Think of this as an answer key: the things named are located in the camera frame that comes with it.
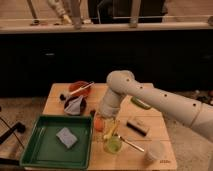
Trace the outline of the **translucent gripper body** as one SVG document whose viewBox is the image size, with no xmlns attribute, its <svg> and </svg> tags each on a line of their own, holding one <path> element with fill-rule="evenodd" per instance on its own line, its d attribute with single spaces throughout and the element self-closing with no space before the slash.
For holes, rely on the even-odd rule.
<svg viewBox="0 0 213 171">
<path fill-rule="evenodd" d="M 103 121 L 104 121 L 104 129 L 102 131 L 98 131 L 98 132 L 101 132 L 103 134 L 103 136 L 105 134 L 108 133 L 108 131 L 110 130 L 110 128 L 114 125 L 114 123 L 118 120 L 116 119 L 112 119 L 112 118 L 104 118 L 102 117 L 100 114 L 96 113 L 94 115 L 94 118 L 93 118 L 93 121 L 95 118 L 101 118 Z"/>
</svg>

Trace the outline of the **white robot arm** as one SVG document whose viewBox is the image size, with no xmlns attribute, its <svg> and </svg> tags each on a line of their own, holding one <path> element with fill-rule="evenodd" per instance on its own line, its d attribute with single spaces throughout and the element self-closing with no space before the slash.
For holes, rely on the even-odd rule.
<svg viewBox="0 0 213 171">
<path fill-rule="evenodd" d="M 112 71 L 106 78 L 107 90 L 99 103 L 99 113 L 116 117 L 127 95 L 173 117 L 213 143 L 213 106 L 153 87 L 144 87 L 128 70 Z"/>
</svg>

